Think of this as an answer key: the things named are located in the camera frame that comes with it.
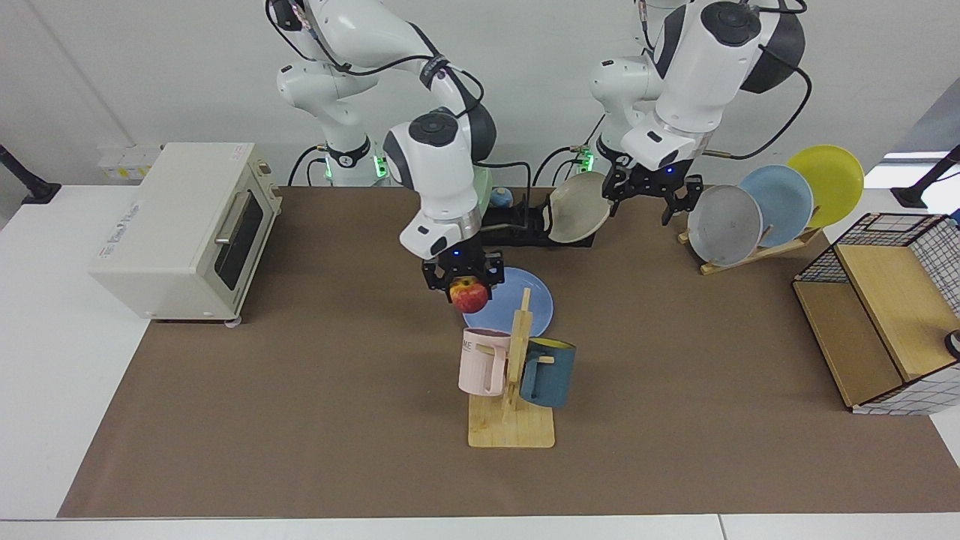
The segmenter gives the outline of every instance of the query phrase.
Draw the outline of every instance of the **light blue plate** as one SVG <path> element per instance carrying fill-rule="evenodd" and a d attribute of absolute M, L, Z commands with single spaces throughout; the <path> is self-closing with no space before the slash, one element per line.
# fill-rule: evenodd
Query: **light blue plate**
<path fill-rule="evenodd" d="M 523 289 L 530 289 L 530 310 L 534 324 L 530 335 L 543 335 L 553 319 L 553 296 L 550 289 L 530 272 L 508 266 L 503 269 L 504 282 L 493 290 L 493 298 L 476 313 L 464 314 L 467 326 L 510 333 L 514 329 L 514 311 L 520 309 Z"/>
<path fill-rule="evenodd" d="M 813 215 L 813 191 L 802 174 L 786 165 L 767 165 L 750 173 L 740 183 L 760 206 L 763 230 L 773 230 L 760 240 L 760 247 L 775 248 L 799 236 Z"/>

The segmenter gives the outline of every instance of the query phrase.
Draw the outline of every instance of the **black cable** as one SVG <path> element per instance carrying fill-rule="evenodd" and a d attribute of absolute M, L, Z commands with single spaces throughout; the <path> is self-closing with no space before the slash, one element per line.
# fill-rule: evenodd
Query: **black cable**
<path fill-rule="evenodd" d="M 576 164 L 578 164 L 578 163 L 580 163 L 580 160 L 577 159 L 577 158 L 574 158 L 574 159 L 572 159 L 572 160 L 566 160 L 566 161 L 564 161 L 563 163 L 561 163 L 561 164 L 557 167 L 556 172 L 553 173 L 553 182 L 551 182 L 550 185 L 557 185 L 557 177 L 560 176 L 560 169 L 564 168 L 564 165 L 569 164 L 569 165 L 570 165 L 570 169 L 572 170 L 572 169 L 573 169 L 573 165 L 576 165 Z"/>
<path fill-rule="evenodd" d="M 307 57 L 300 51 L 300 49 L 297 48 L 297 45 L 294 45 L 294 42 L 291 41 L 290 39 L 288 39 L 287 36 L 286 36 L 285 34 L 283 34 L 283 31 L 280 30 L 280 25 L 276 24 L 276 20 L 273 18 L 272 15 L 270 15 L 270 2 L 271 2 L 271 0 L 266 0 L 266 2 L 263 3 L 263 11 L 266 12 L 266 14 L 267 14 L 267 20 L 270 21 L 270 26 L 273 26 L 273 27 L 274 27 L 274 30 L 276 30 L 276 32 L 277 32 L 278 34 L 280 34 L 280 37 L 283 37 L 283 40 L 287 42 L 287 45 L 290 45 L 290 48 L 291 48 L 291 49 L 297 51 L 297 54 L 300 55 L 300 57 L 301 57 L 302 59 L 304 59 L 304 60 L 306 60 L 306 61 L 314 61 L 314 59 L 307 58 Z"/>
<path fill-rule="evenodd" d="M 323 163 L 326 165 L 326 158 L 316 158 L 306 164 L 306 184 L 310 187 L 313 187 L 313 180 L 310 178 L 310 167 L 312 167 L 314 163 Z"/>
<path fill-rule="evenodd" d="M 509 167 L 525 167 L 527 169 L 527 202 L 523 206 L 523 229 L 529 227 L 530 219 L 530 195 L 533 186 L 533 167 L 526 161 L 511 161 L 509 163 L 481 163 L 477 161 L 474 165 L 485 169 L 506 169 Z"/>
<path fill-rule="evenodd" d="M 311 146 L 310 148 L 307 148 L 306 150 L 303 151 L 302 154 L 300 154 L 300 157 L 297 158 L 297 162 L 294 163 L 294 168 L 290 170 L 290 179 L 287 180 L 287 187 L 290 187 L 291 185 L 294 184 L 294 176 L 297 175 L 297 169 L 300 168 L 300 164 L 303 163 L 303 160 L 306 159 L 306 157 L 309 156 L 311 152 L 322 152 L 323 150 L 324 150 L 324 147 L 322 145 L 316 145 L 316 146 Z"/>
<path fill-rule="evenodd" d="M 549 156 L 546 157 L 545 160 L 543 160 L 543 163 L 540 164 L 540 168 L 537 169 L 537 174 L 534 175 L 534 181 L 533 181 L 534 187 L 537 186 L 537 181 L 540 179 L 540 173 L 543 172 L 543 169 L 546 167 L 547 163 L 549 163 L 550 160 L 552 160 L 556 156 L 559 156 L 563 152 L 573 152 L 573 150 L 571 150 L 569 146 L 564 146 L 562 148 L 558 148 L 554 150 L 553 152 L 550 153 Z"/>
<path fill-rule="evenodd" d="M 606 117 L 607 117 L 607 114 L 605 112 L 600 115 L 600 119 L 597 120 L 597 124 L 593 126 L 593 131 L 590 132 L 590 135 L 587 135 L 587 140 L 584 141 L 584 146 L 590 145 L 590 142 L 593 140 L 593 136 L 597 134 L 597 131 L 600 129 L 600 125 L 603 124 L 604 118 Z M 569 168 L 566 169 L 566 178 L 564 178 L 564 181 L 570 178 L 571 172 L 573 172 L 572 164 L 569 166 Z"/>
<path fill-rule="evenodd" d="M 468 105 L 467 108 L 464 109 L 463 112 L 461 112 L 460 114 L 457 114 L 457 115 L 455 116 L 456 118 L 460 118 L 460 117 L 462 117 L 462 116 L 464 116 L 464 115 L 466 115 L 466 114 L 470 114 L 471 112 L 473 112 L 474 110 L 476 110 L 477 107 L 480 107 L 480 102 L 482 102 L 482 101 L 483 101 L 483 98 L 486 97 L 486 95 L 487 95 L 487 90 L 486 90 L 485 88 L 483 88 L 483 83 L 481 83 L 479 79 L 477 79 L 476 77 L 474 77 L 474 76 L 473 76 L 471 73 L 469 73 L 468 71 L 464 71 L 463 69 L 460 69 L 459 67 L 453 67 L 452 65 L 451 65 L 450 67 L 452 67 L 453 69 L 455 69 L 455 70 L 463 73 L 463 74 L 466 75 L 467 77 L 469 77 L 470 80 L 473 81 L 473 82 L 477 85 L 478 88 L 480 88 L 480 95 L 479 95 L 478 97 L 473 97 L 472 94 L 470 95 L 470 97 L 473 98 L 473 104 L 472 104 L 472 105 Z"/>
<path fill-rule="evenodd" d="M 794 1 L 800 4 L 800 8 L 798 10 L 786 10 L 784 8 L 761 8 L 761 7 L 757 7 L 756 9 L 760 12 L 783 13 L 785 15 L 799 15 L 800 13 L 806 13 L 806 2 L 804 0 L 794 0 Z"/>
<path fill-rule="evenodd" d="M 326 49 L 324 49 L 324 53 L 327 55 L 328 58 L 330 58 L 330 55 L 329 55 L 328 53 L 326 53 Z M 400 64 L 402 64 L 402 63 L 404 63 L 404 62 L 406 62 L 406 61 L 414 61 L 414 60 L 430 61 L 430 60 L 433 60 L 433 57 L 428 57 L 428 56 L 426 56 L 426 55 L 414 55 L 414 56 L 404 57 L 404 58 L 401 58 L 401 59 L 399 59 L 399 60 L 394 60 L 394 61 L 392 61 L 392 62 L 390 62 L 390 63 L 388 63 L 388 64 L 381 65 L 380 67 L 377 67 L 376 69 L 371 69 L 371 70 L 368 70 L 368 71 L 350 71 L 349 68 L 348 68 L 347 70 L 343 71 L 343 73 L 346 73 L 346 74 L 348 74 L 348 75 L 352 75 L 352 76 L 354 76 L 354 77 L 367 77 L 368 75 L 376 75 L 377 73 L 379 73 L 379 72 L 381 72 L 381 71 L 386 71 L 386 70 L 390 69 L 391 67 L 397 67 L 398 65 L 400 65 Z"/>
<path fill-rule="evenodd" d="M 745 154 L 745 155 L 743 155 L 743 156 L 735 156 L 735 155 L 730 154 L 730 153 L 728 153 L 728 152 L 720 152 L 720 151 L 716 151 L 716 150 L 706 150 L 706 151 L 704 152 L 704 156 L 711 156 L 711 157 L 714 157 L 714 158 L 723 158 L 723 159 L 725 159 L 725 160 L 748 160 L 748 159 L 750 159 L 750 158 L 755 157 L 756 155 L 760 154 L 761 152 L 763 152 L 763 151 L 766 150 L 767 148 L 770 148 L 770 146 L 773 145 L 773 143 L 777 142 L 777 140 L 778 140 L 784 133 L 786 133 L 787 130 L 790 129 L 790 126 L 793 125 L 793 123 L 794 123 L 794 122 L 797 120 L 797 118 L 800 116 L 800 113 L 803 112 L 804 109 L 806 108 L 807 102 L 810 101 L 810 96 L 813 94 L 813 81 L 810 79 L 810 76 L 807 75 L 806 72 L 803 71 L 803 69 L 800 68 L 798 65 L 793 65 L 792 63 L 784 60 L 784 59 L 781 58 L 779 55 L 777 55 L 776 53 L 774 53 L 773 51 L 771 51 L 770 49 L 768 49 L 766 46 L 760 45 L 760 50 L 762 50 L 763 52 L 769 54 L 771 58 L 773 58 L 774 60 L 782 63 L 783 65 L 785 65 L 785 66 L 787 66 L 787 67 L 789 67 L 789 68 L 792 69 L 795 73 L 797 73 L 798 75 L 800 75 L 801 77 L 804 78 L 804 82 L 806 83 L 806 94 L 804 95 L 804 99 L 800 102 L 800 106 L 797 107 L 797 110 L 793 113 L 793 116 L 790 116 L 790 119 L 787 120 L 786 124 L 783 124 L 783 127 L 780 128 L 780 130 L 777 132 L 777 134 L 774 135 L 773 138 L 771 138 L 770 140 L 768 140 L 763 146 L 761 146 L 761 147 L 759 147 L 758 149 L 754 150 L 754 151 L 751 152 L 750 154 Z"/>
<path fill-rule="evenodd" d="M 270 15 L 270 3 L 271 3 L 271 0 L 266 0 L 266 1 L 264 2 L 264 12 L 267 14 L 267 20 L 270 21 L 270 25 L 273 26 L 273 27 L 274 27 L 274 30 L 276 30 L 276 32 L 280 35 L 280 37 L 282 37 L 283 40 L 286 41 L 288 45 L 290 45 L 290 48 L 292 48 L 293 50 L 297 51 L 297 54 L 300 55 L 300 57 L 301 57 L 302 59 L 304 59 L 304 60 L 306 60 L 306 61 L 316 61 L 316 59 L 307 58 L 307 57 L 302 53 L 302 51 L 297 47 L 297 45 L 294 45 L 293 41 L 291 41 L 285 34 L 283 34 L 283 30 L 280 29 L 280 26 L 276 23 L 276 20 Z M 350 69 L 353 67 L 352 65 L 350 65 L 350 64 L 348 64 L 348 63 L 339 63 L 339 62 L 333 60 L 333 55 L 331 55 L 331 54 L 330 54 L 330 51 L 327 50 L 326 45 L 324 45 L 324 42 L 320 39 L 320 37 L 317 36 L 315 32 L 311 32 L 311 35 L 313 36 L 313 38 L 314 38 L 314 40 L 317 42 L 317 44 L 320 45 L 320 50 L 324 51 L 324 55 L 326 55 L 326 58 L 329 60 L 329 62 L 333 65 L 333 67 L 334 67 L 337 71 L 340 71 L 340 72 L 342 72 L 342 73 L 346 73 L 346 74 L 348 74 L 348 75 L 352 75 L 352 76 L 354 76 L 354 77 L 367 77 L 367 76 L 369 76 L 369 75 L 375 75 L 375 74 L 377 74 L 377 73 L 380 73 L 381 71 L 386 71 L 387 69 L 390 69 L 390 68 L 392 68 L 392 67 L 396 67 L 396 66 L 398 66 L 398 65 L 400 65 L 400 64 L 402 64 L 402 63 L 404 63 L 404 62 L 406 62 L 406 61 L 413 61 L 413 60 L 429 61 L 429 60 L 433 60 L 433 57 L 428 57 L 428 56 L 426 56 L 426 55 L 415 55 L 415 56 L 404 57 L 404 58 L 401 58 L 401 59 L 399 59 L 399 60 L 392 61 L 392 62 L 390 62 L 390 63 L 388 63 L 388 64 L 386 64 L 386 65 L 382 65 L 382 66 L 380 66 L 380 67 L 377 67 L 376 69 L 371 69 L 371 70 L 368 70 L 368 71 L 351 71 Z"/>
<path fill-rule="evenodd" d="M 640 28 L 643 29 L 643 40 L 647 42 L 647 50 L 653 53 L 654 44 L 650 42 L 650 29 L 647 25 L 647 2 L 639 0 L 640 6 Z"/>

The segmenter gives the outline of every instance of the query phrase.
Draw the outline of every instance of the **oven window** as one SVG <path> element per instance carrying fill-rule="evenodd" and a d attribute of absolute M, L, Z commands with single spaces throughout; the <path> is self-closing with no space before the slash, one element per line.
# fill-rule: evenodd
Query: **oven window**
<path fill-rule="evenodd" d="M 253 240 L 256 238 L 256 233 L 260 230 L 260 223 L 263 221 L 263 208 L 256 201 L 253 192 L 247 191 L 251 197 L 243 210 L 243 217 L 240 218 L 237 234 L 232 242 L 220 248 L 217 262 L 213 266 L 217 276 L 220 276 L 220 279 L 230 290 L 236 290 L 237 288 L 240 274 L 247 262 L 247 255 L 250 254 Z"/>

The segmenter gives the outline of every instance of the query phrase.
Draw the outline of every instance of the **red apple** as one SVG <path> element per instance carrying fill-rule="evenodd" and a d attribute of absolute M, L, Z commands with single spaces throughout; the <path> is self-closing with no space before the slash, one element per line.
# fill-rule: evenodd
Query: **red apple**
<path fill-rule="evenodd" d="M 450 285 L 450 301 L 462 313 L 476 313 L 483 309 L 489 299 L 487 287 L 476 278 L 457 278 Z"/>

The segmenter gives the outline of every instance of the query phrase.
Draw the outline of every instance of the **pink mug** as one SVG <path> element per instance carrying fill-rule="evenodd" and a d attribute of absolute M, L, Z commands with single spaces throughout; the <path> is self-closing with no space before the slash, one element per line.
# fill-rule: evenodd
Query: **pink mug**
<path fill-rule="evenodd" d="M 496 330 L 464 330 L 460 353 L 460 389 L 475 396 L 503 394 L 510 335 Z"/>

